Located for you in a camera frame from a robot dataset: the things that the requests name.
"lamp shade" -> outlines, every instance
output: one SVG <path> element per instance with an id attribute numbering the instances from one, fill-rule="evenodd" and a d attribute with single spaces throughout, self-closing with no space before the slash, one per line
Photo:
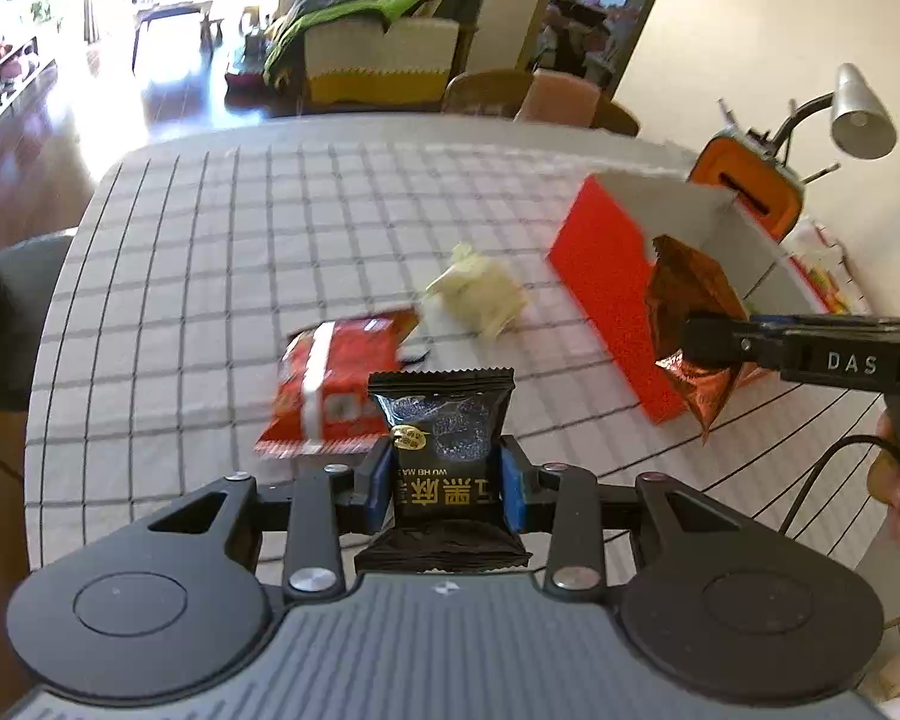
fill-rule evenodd
<path id="1" fill-rule="evenodd" d="M 896 146 L 896 127 L 856 65 L 841 65 L 833 90 L 830 133 L 834 143 L 857 159 L 879 159 Z"/>

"red box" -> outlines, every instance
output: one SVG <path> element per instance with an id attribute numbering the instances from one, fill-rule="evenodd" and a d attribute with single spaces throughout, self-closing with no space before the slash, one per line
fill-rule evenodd
<path id="1" fill-rule="evenodd" d="M 588 176 L 548 259 L 653 422 L 684 411 L 653 360 L 644 301 L 653 238 L 664 233 L 717 260 L 751 314 L 824 311 L 731 191 L 616 170 Z"/>

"wooden floor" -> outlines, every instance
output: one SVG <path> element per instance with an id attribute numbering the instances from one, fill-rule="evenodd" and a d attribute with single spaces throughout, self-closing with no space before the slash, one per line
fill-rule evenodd
<path id="1" fill-rule="evenodd" d="M 154 22 L 132 34 L 56 47 L 43 71 L 0 119 L 0 249 L 76 226 L 98 180 L 127 151 L 194 132 L 285 116 L 285 103 L 224 100 L 230 50 L 199 50 L 199 16 Z"/>

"table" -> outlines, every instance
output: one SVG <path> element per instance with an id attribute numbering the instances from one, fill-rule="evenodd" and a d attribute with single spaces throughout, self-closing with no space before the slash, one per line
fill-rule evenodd
<path id="1" fill-rule="evenodd" d="M 689 415 L 648 423 L 544 260 L 591 170 L 685 175 L 686 154 L 610 133 L 490 119 L 325 116 L 130 153 L 101 181 L 56 285 L 26 438 L 34 568 L 235 469 L 290 478 L 251 447 L 286 333 L 410 300 L 471 241 L 527 286 L 519 327 L 486 344 L 430 300 L 410 347 L 427 368 L 512 365 L 506 429 L 536 463 L 628 484 L 658 469 L 769 525 L 811 464 L 872 430 L 881 400 L 781 383 L 738 391 L 706 446 Z M 872 454 L 842 451 L 797 517 L 799 540 L 855 565 L 882 519 Z M 607 533 L 610 581 L 634 570 Z M 549 536 L 526 536 L 543 563 Z M 347 566 L 365 538 L 346 538 Z M 279 576 L 268 533 L 258 575 Z"/>
<path id="2" fill-rule="evenodd" d="M 137 49 L 140 47 L 140 28 L 158 19 L 169 19 L 173 16 L 187 16 L 192 13 L 203 15 L 203 21 L 200 24 L 200 46 L 213 47 L 213 37 L 210 34 L 210 9 L 213 7 L 213 0 L 187 0 L 165 2 L 165 4 L 156 4 L 150 8 L 138 10 L 133 14 L 133 55 L 130 57 L 130 69 L 137 69 Z"/>

